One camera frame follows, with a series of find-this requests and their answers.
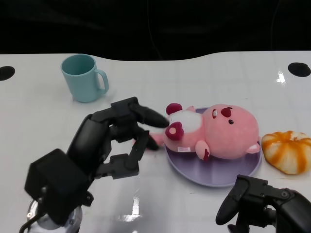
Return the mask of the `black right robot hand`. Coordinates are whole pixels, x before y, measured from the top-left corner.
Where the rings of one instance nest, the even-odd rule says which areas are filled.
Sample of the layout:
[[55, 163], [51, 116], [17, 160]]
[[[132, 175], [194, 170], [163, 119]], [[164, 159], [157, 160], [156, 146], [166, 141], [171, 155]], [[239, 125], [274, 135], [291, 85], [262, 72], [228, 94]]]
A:
[[[233, 217], [235, 224], [228, 224]], [[277, 233], [309, 233], [311, 203], [299, 192], [270, 186], [267, 180], [237, 175], [223, 201], [216, 224], [228, 224], [231, 233], [248, 233], [250, 226], [274, 226]]]

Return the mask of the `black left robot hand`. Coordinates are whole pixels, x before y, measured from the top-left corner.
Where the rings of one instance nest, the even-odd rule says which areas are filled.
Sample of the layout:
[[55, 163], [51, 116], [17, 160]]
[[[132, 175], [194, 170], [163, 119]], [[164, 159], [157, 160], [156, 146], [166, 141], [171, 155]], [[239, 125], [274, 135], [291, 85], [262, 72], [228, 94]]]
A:
[[[113, 179], [137, 176], [139, 161], [146, 149], [158, 150], [157, 142], [149, 131], [139, 124], [167, 128], [169, 121], [160, 113], [141, 106], [136, 97], [112, 103], [110, 108], [85, 117], [76, 132], [67, 155], [91, 179], [111, 176]], [[134, 139], [129, 154], [110, 157], [111, 142]]]

